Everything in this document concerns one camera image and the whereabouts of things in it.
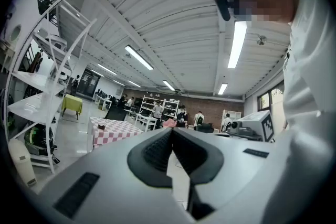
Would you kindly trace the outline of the white black helmet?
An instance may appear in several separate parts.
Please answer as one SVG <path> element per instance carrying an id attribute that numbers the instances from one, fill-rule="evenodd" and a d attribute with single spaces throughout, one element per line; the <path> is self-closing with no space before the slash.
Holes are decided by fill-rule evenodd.
<path id="1" fill-rule="evenodd" d="M 67 48 L 67 41 L 58 35 L 50 35 L 46 37 L 46 40 L 51 42 L 53 46 L 60 49 L 61 51 L 65 51 Z"/>

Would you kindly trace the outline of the person's white shirt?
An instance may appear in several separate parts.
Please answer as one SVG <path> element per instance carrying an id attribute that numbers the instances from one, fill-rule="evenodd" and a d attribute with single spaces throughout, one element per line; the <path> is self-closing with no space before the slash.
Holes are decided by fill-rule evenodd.
<path id="1" fill-rule="evenodd" d="M 299 0 L 283 64 L 290 138 L 265 224 L 328 224 L 336 191 L 336 13 L 329 0 Z"/>

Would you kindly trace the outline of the dark double door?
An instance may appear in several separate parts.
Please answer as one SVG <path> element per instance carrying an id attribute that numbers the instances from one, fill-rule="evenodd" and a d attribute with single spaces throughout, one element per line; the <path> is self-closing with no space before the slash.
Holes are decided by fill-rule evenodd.
<path id="1" fill-rule="evenodd" d="M 86 68 L 81 76 L 77 92 L 92 98 L 100 78 L 100 75 Z"/>

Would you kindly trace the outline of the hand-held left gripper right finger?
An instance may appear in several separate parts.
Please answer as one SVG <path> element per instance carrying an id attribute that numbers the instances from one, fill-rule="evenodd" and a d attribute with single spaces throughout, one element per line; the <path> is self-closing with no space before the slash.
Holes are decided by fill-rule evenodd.
<path id="1" fill-rule="evenodd" d="M 272 145 L 174 128 L 173 151 L 186 171 L 187 210 L 172 224 L 265 224 L 272 180 L 259 172 Z"/>

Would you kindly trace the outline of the table with checkered cloth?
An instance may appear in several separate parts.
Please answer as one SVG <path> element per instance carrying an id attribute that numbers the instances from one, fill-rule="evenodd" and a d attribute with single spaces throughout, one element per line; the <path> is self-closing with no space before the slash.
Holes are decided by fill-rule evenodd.
<path id="1" fill-rule="evenodd" d="M 116 120 L 106 120 L 105 130 L 98 129 L 98 124 L 102 124 L 104 120 L 97 117 L 89 118 L 88 135 L 92 139 L 93 149 L 143 133 L 143 131 L 127 121 Z"/>

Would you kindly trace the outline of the white metal shelf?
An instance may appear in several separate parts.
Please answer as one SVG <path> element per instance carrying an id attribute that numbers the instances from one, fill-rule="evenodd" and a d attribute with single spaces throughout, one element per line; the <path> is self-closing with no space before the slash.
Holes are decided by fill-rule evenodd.
<path id="1" fill-rule="evenodd" d="M 46 126 L 46 139 L 49 128 L 56 132 L 59 109 L 63 101 L 60 93 L 65 93 L 67 84 L 59 82 L 61 73 L 73 72 L 83 51 L 89 30 L 96 20 L 89 20 L 67 0 L 54 0 L 36 20 L 24 41 L 19 44 L 8 70 L 4 92 L 3 124 L 6 140 L 18 139 L 37 124 Z M 67 41 L 65 51 L 53 46 L 47 36 L 58 35 Z M 51 70 L 47 74 L 21 71 L 20 64 L 28 52 L 31 43 L 36 42 L 39 49 L 52 60 Z M 24 96 L 12 104 L 8 103 L 10 87 L 22 82 L 37 93 Z M 53 173 L 56 163 L 47 141 L 47 156 L 32 155 L 32 165 L 49 168 Z"/>

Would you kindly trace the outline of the green black helmet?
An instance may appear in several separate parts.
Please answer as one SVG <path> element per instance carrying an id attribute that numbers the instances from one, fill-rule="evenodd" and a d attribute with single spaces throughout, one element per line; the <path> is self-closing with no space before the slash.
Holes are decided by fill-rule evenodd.
<path id="1" fill-rule="evenodd" d="M 49 128 L 49 139 L 46 139 L 46 126 L 41 124 L 37 124 L 26 131 L 24 141 L 29 153 L 33 155 L 47 156 L 47 141 L 49 142 L 51 153 L 53 153 L 56 148 L 52 129 Z"/>

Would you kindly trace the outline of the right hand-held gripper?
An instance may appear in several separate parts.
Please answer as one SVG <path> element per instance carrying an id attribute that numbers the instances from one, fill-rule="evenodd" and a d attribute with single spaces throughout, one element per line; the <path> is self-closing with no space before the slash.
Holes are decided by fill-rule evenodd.
<path id="1" fill-rule="evenodd" d="M 271 142 L 275 134 L 269 110 L 255 112 L 233 121 L 226 132 L 231 136 L 260 142 Z"/>

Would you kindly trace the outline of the black chair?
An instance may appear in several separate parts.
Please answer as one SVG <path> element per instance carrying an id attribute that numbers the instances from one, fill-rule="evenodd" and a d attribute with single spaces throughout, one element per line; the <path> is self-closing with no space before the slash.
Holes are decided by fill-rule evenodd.
<path id="1" fill-rule="evenodd" d="M 111 106 L 104 118 L 107 120 L 124 121 L 126 114 L 127 111 L 125 111 L 122 107 Z"/>

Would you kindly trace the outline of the white storage rack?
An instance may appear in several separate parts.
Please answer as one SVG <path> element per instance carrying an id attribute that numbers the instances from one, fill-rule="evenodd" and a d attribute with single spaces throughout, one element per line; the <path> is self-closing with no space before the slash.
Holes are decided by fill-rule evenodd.
<path id="1" fill-rule="evenodd" d="M 168 119 L 173 119 L 175 120 L 179 111 L 179 101 L 176 100 L 159 100 L 156 98 L 152 98 L 152 97 L 143 97 L 141 106 L 140 106 L 140 113 L 142 115 L 150 115 L 153 114 L 152 110 L 154 108 L 154 106 L 160 102 L 162 107 L 163 107 L 163 111 L 162 111 L 162 115 L 161 115 L 161 120 L 162 122 L 165 122 Z"/>

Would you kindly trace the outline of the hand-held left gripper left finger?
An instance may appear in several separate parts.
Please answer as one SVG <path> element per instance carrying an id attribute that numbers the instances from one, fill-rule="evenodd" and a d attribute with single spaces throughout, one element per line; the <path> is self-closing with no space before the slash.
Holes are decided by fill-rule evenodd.
<path id="1" fill-rule="evenodd" d="M 125 138 L 81 157 L 41 191 L 50 224 L 194 224 L 166 174 L 171 129 Z"/>

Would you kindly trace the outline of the small white rack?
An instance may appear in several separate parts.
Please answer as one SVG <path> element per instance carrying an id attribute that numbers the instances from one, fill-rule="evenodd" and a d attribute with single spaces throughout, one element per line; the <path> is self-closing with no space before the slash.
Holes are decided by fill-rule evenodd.
<path id="1" fill-rule="evenodd" d="M 230 114 L 230 118 L 232 119 L 232 121 L 236 121 L 241 118 L 241 112 L 224 110 L 222 113 L 222 121 L 225 118 L 227 113 Z"/>

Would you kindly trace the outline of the table with yellow-green cloth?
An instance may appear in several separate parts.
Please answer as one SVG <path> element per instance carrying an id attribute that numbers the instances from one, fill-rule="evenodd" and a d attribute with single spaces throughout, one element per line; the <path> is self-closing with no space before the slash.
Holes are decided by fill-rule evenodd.
<path id="1" fill-rule="evenodd" d="M 76 112 L 76 117 L 78 119 L 78 116 L 82 113 L 82 99 L 75 97 L 70 94 L 66 94 L 63 98 L 62 102 L 62 115 L 64 115 L 64 112 L 69 109 Z"/>

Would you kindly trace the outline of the dark framed window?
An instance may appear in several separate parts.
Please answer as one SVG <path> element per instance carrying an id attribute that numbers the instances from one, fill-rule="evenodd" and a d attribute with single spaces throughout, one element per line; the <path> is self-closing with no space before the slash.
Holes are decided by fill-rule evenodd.
<path id="1" fill-rule="evenodd" d="M 284 81 L 267 90 L 257 98 L 257 111 L 269 110 L 275 118 L 284 117 L 283 98 L 284 98 Z"/>

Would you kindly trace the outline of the cream trash bin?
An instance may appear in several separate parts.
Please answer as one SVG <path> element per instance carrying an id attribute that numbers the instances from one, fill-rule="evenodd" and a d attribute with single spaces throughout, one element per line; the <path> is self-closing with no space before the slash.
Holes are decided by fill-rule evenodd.
<path id="1" fill-rule="evenodd" d="M 30 153 L 22 141 L 12 139 L 8 142 L 8 151 L 14 166 L 24 184 L 28 187 L 37 183 Z"/>

